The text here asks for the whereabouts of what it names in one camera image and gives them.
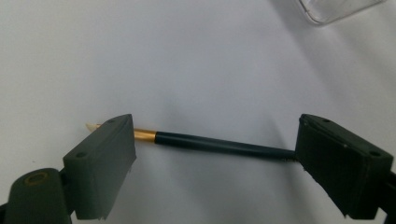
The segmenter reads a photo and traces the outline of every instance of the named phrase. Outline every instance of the black object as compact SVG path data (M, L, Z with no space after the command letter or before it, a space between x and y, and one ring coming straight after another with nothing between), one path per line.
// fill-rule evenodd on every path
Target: black object
M296 156L341 212L352 218L373 219L381 199L395 191L387 188L389 194L383 195L382 190L393 157L328 119L301 116Z
M0 223L66 224L74 210L78 219L107 217L135 159L132 116L110 119L64 157L61 172L41 169L16 180Z
M291 150L274 147L255 146L250 144L230 142L181 133L157 132L155 135L155 144L257 158L279 159L284 161L296 160L295 153Z

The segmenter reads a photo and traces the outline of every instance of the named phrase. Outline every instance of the tabletop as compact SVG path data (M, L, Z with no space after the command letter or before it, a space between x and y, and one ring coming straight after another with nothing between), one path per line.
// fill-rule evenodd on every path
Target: tabletop
M294 150L331 119L396 155L396 3L326 26L297 0L2 1L0 202L89 135L85 122ZM136 143L106 221L383 223L344 218L297 162Z

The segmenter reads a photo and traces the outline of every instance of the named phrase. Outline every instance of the transparent container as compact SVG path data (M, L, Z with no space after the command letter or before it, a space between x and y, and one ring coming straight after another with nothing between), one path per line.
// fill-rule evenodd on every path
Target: transparent container
M306 17L316 24L326 24L349 16L386 0L297 0Z

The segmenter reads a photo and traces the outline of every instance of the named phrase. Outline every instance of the brush handle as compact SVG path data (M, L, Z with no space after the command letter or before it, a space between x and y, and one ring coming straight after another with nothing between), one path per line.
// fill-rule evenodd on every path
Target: brush handle
M157 132L155 135L155 144L249 157L296 161L295 153L292 150L255 146L181 133Z

